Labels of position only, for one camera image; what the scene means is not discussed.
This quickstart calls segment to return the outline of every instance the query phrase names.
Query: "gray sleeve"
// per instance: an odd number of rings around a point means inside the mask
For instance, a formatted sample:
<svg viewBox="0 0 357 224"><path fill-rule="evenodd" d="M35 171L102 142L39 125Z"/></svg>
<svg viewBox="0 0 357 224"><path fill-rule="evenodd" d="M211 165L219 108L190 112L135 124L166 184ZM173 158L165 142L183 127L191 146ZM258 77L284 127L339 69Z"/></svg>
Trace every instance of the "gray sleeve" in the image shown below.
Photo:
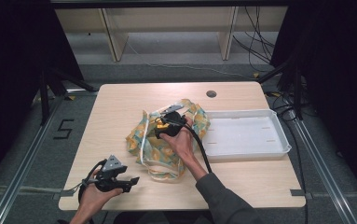
<svg viewBox="0 0 357 224"><path fill-rule="evenodd" d="M215 174L202 177L196 188L208 204L215 223L263 223L255 210L240 196L225 188Z"/></svg>

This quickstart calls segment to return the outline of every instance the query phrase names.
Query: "bag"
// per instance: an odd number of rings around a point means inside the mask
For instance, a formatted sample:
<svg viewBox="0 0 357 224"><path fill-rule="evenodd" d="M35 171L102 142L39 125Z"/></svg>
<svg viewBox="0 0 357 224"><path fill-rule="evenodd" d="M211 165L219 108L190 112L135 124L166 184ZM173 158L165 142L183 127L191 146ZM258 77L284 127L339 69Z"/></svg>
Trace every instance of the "bag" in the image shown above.
<svg viewBox="0 0 357 224"><path fill-rule="evenodd" d="M201 139L210 126L210 120L204 110L188 99L183 99L174 105L183 107L178 112L194 121L192 129ZM160 113L168 107L170 105L150 114L143 111L142 120L126 137L129 153L137 156L137 162L146 166L150 176L158 181L175 180L182 176L185 171L184 163L175 155L170 145L155 136L155 128L157 127L155 119L159 118ZM193 149L199 149L196 141L193 141Z"/></svg>

